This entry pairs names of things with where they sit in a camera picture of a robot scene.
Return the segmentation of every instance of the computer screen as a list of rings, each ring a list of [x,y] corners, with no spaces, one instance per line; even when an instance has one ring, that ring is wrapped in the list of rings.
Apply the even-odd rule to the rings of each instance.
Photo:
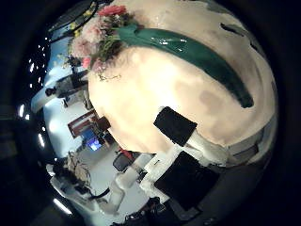
[[[96,137],[93,137],[87,141],[87,146],[95,152],[102,147],[102,144]]]

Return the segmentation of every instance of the pink flower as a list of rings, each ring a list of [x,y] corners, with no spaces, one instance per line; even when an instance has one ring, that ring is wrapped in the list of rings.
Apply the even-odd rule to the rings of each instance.
[[[102,73],[106,69],[106,63],[97,58],[92,66],[92,71]]]
[[[75,57],[87,57],[96,54],[98,45],[91,43],[82,36],[75,38],[71,44],[71,54]]]
[[[89,42],[100,42],[105,38],[102,28],[107,28],[107,24],[100,17],[94,17],[84,25],[82,36]]]
[[[126,12],[125,6],[108,6],[98,12],[100,16],[121,15]]]
[[[90,66],[90,62],[91,62],[90,57],[83,58],[83,63],[82,63],[83,68],[87,69],[88,66]]]

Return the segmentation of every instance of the white robotic arm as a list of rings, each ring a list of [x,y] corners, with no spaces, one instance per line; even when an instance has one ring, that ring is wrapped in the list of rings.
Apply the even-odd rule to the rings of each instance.
[[[148,153],[142,153],[135,162],[123,173],[119,173],[110,185],[110,198],[100,200],[99,206],[101,211],[107,215],[117,215],[119,207],[123,201],[125,190],[129,189],[135,180],[139,177],[139,173],[151,161],[152,156]]]

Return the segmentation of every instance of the ceiling light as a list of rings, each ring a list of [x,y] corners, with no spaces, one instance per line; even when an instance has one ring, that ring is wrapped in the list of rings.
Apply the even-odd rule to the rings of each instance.
[[[30,71],[30,72],[34,71],[34,68],[35,68],[35,63],[32,63],[32,64],[30,65],[29,71]]]
[[[60,208],[66,214],[68,214],[68,215],[72,214],[72,212],[65,205],[63,205],[63,203],[60,202],[59,200],[54,199],[54,203],[57,205],[58,208]]]
[[[39,141],[40,141],[40,146],[45,147],[45,143],[44,143],[44,140],[43,140],[43,137],[41,136],[41,134],[38,134],[38,137],[39,137]]]
[[[19,116],[22,117],[24,113],[24,105],[21,105],[19,108]]]

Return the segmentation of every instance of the black cable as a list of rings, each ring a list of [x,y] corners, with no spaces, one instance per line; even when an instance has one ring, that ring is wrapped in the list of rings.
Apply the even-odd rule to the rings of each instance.
[[[110,192],[110,188],[108,187],[102,194],[98,195],[98,196],[94,196],[92,195],[92,192],[89,191],[91,197],[89,198],[90,200],[95,200],[95,199],[99,199],[102,198],[103,196],[107,195]]]

